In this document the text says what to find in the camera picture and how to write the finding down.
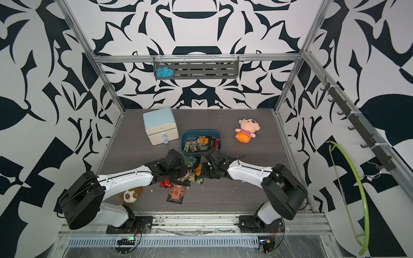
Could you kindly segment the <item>small red tea bag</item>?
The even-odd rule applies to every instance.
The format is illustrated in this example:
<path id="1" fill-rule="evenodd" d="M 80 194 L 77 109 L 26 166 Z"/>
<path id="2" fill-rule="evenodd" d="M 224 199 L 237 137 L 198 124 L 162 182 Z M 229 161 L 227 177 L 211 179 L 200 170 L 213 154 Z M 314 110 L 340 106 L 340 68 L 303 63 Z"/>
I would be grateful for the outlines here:
<path id="1" fill-rule="evenodd" d="M 163 182 L 160 183 L 160 187 L 162 188 L 171 188 L 173 186 L 172 182 L 168 179 L 165 179 Z"/>

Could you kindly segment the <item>green tea bag top pile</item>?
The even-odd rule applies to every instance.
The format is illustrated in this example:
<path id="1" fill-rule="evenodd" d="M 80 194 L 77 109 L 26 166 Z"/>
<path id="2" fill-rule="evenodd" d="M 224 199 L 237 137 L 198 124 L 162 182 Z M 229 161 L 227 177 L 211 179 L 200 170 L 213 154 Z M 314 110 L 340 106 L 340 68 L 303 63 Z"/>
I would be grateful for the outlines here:
<path id="1" fill-rule="evenodd" d="M 201 161 L 201 157 L 186 157 L 185 165 L 187 167 L 198 167 Z"/>

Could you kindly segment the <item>pink label black tea bag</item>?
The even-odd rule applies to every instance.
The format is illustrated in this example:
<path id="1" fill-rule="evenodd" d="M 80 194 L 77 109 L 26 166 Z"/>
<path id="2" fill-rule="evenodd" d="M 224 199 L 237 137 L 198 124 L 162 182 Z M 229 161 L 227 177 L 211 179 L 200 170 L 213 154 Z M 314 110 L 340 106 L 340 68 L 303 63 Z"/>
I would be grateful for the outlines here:
<path id="1" fill-rule="evenodd" d="M 167 202 L 182 204 L 185 192 L 185 186 L 173 185 L 168 192 Z"/>

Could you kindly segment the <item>orange label tea bag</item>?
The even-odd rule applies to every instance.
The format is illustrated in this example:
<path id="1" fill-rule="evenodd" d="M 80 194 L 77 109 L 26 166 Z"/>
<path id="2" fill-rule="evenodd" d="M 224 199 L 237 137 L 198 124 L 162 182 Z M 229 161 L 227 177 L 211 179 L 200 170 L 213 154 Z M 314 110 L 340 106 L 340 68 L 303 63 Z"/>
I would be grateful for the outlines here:
<path id="1" fill-rule="evenodd" d="M 200 135 L 197 138 L 197 144 L 199 146 L 210 146 L 211 138 L 208 136 Z"/>

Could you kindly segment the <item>teal plastic storage box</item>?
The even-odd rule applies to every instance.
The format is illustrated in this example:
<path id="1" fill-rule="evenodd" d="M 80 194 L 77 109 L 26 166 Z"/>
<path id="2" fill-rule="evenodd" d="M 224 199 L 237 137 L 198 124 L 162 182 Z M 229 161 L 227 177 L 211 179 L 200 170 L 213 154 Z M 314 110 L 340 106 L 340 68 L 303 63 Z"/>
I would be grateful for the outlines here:
<path id="1" fill-rule="evenodd" d="M 181 149 L 186 156 L 202 157 L 211 149 L 220 150 L 221 142 L 216 130 L 192 130 L 183 134 Z"/>

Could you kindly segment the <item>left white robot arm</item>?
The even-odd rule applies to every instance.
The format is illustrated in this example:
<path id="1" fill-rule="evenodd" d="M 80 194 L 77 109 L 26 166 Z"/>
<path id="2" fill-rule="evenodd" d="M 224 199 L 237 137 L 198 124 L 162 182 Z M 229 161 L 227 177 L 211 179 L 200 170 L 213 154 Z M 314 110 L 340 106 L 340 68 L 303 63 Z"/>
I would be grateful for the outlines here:
<path id="1" fill-rule="evenodd" d="M 185 174 L 185 159 L 174 149 L 170 149 L 165 158 L 132 170 L 107 175 L 85 172 L 59 196 L 57 215 L 65 218 L 71 230 L 89 224 L 130 229 L 136 221 L 130 208 L 106 200 L 127 190 L 173 181 Z"/>

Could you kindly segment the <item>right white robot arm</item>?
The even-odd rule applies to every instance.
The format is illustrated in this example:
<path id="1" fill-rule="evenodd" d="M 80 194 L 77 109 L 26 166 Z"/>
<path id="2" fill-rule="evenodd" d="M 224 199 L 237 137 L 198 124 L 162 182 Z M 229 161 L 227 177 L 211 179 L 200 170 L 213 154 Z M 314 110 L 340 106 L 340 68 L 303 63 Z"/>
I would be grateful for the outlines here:
<path id="1" fill-rule="evenodd" d="M 258 219 L 269 225 L 280 218 L 293 220 L 308 192 L 299 180 L 282 165 L 262 167 L 227 157 L 213 149 L 205 155 L 212 168 L 204 177 L 239 180 L 261 188 L 268 201 L 257 211 Z"/>

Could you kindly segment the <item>light blue drawer box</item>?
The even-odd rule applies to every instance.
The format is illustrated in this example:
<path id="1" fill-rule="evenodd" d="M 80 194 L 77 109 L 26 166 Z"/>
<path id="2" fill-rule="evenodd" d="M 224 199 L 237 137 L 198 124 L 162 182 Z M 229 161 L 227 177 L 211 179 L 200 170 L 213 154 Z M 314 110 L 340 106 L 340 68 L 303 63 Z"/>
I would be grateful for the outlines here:
<path id="1" fill-rule="evenodd" d="M 143 121 L 152 145 L 167 144 L 179 138 L 177 124 L 169 107 L 144 113 Z"/>

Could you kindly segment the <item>pink baby plush doll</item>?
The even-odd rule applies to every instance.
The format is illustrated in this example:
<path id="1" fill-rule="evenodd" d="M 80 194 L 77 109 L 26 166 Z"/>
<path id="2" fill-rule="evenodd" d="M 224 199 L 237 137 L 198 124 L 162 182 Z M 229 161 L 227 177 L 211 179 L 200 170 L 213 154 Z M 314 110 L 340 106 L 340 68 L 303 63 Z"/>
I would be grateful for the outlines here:
<path id="1" fill-rule="evenodd" d="M 238 122 L 239 128 L 235 129 L 236 139 L 241 143 L 249 143 L 252 138 L 256 137 L 255 133 L 261 129 L 259 123 L 250 118 L 244 118 Z"/>

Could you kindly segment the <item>brown white plush dog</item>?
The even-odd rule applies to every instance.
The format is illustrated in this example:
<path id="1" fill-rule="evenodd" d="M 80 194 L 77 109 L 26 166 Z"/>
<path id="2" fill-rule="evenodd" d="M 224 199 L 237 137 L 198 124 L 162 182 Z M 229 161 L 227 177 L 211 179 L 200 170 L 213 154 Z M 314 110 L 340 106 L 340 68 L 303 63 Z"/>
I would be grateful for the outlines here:
<path id="1" fill-rule="evenodd" d="M 130 190 L 125 191 L 120 195 L 123 204 L 126 206 L 130 206 L 132 203 L 136 202 L 138 197 L 143 193 L 143 188 L 133 188 Z"/>

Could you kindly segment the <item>cyan crumpled cloth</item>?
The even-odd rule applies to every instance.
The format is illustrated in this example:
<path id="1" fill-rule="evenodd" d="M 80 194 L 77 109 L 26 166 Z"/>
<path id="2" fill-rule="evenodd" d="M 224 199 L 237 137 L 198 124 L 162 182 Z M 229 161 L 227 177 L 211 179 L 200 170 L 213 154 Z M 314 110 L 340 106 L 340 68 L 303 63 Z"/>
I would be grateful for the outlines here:
<path id="1" fill-rule="evenodd" d="M 174 75 L 175 75 L 174 70 L 168 67 L 157 68 L 156 70 L 156 76 L 163 80 L 168 80 L 171 77 L 174 77 Z"/>

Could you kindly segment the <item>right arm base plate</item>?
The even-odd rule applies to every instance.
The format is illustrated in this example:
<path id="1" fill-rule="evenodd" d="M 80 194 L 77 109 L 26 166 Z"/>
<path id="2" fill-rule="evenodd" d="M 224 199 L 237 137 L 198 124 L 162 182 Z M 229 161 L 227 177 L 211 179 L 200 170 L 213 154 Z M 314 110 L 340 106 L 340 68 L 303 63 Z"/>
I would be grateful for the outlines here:
<path id="1" fill-rule="evenodd" d="M 242 233 L 280 233 L 285 227 L 282 219 L 266 224 L 258 216 L 239 216 L 238 227 Z"/>

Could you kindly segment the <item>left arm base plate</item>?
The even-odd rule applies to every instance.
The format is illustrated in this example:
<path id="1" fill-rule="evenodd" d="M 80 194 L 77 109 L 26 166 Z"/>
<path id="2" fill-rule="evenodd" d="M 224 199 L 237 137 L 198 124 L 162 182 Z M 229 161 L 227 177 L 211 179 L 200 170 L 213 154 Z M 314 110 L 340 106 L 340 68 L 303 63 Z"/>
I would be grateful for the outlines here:
<path id="1" fill-rule="evenodd" d="M 137 216 L 129 218 L 122 226 L 114 227 L 109 225 L 106 234 L 132 234 L 138 232 L 147 233 L 152 229 L 153 216 Z"/>

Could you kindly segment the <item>grey wall shelf rack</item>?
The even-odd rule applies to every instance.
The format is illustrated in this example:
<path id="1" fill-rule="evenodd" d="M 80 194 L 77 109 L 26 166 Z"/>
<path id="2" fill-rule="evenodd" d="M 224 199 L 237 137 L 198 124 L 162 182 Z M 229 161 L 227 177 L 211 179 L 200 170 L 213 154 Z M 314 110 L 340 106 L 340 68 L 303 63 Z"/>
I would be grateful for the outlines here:
<path id="1" fill-rule="evenodd" d="M 240 61 L 235 55 L 219 58 L 214 55 L 183 55 L 176 58 L 156 56 L 153 58 L 154 76 L 157 68 L 168 67 L 175 72 L 170 80 L 201 80 L 237 78 Z"/>

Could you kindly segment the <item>black wall hook rail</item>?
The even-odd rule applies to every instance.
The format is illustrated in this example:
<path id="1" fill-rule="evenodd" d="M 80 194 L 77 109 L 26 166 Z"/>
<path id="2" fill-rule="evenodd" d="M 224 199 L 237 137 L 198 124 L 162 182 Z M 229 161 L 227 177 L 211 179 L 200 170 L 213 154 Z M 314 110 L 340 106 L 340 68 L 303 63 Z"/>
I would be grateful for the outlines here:
<path id="1" fill-rule="evenodd" d="M 348 130 L 356 130 L 364 140 L 364 143 L 361 144 L 360 147 L 370 149 L 388 172 L 396 169 L 393 157 L 388 151 L 389 144 L 385 143 L 378 135 L 364 114 L 341 89 L 341 86 L 332 85 L 330 82 L 327 82 L 323 90 L 327 91 L 332 97 L 330 102 L 336 103 L 341 109 L 341 112 L 338 114 L 340 116 L 344 115 L 352 124 Z"/>

